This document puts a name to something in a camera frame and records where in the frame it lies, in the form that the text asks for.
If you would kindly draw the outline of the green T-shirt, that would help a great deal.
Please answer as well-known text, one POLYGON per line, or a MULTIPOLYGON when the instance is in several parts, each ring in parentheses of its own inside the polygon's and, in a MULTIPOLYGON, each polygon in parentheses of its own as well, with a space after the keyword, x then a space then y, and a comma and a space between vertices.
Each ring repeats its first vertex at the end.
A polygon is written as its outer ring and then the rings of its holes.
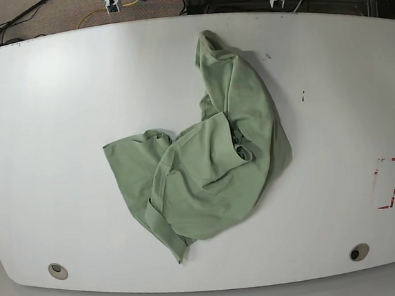
POLYGON ((264 81, 211 31, 195 62, 205 94, 201 120, 175 138, 160 130, 103 147, 131 215, 178 262, 253 211, 292 160, 292 147, 264 81))

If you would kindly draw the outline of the red tape rectangle marking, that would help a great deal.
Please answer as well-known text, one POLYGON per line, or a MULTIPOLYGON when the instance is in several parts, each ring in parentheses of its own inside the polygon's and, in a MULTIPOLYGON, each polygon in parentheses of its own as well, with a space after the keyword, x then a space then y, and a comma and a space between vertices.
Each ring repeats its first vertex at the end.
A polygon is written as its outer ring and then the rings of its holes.
POLYGON ((395 157, 377 159, 373 177, 372 204, 377 210, 390 209, 395 200, 395 157))

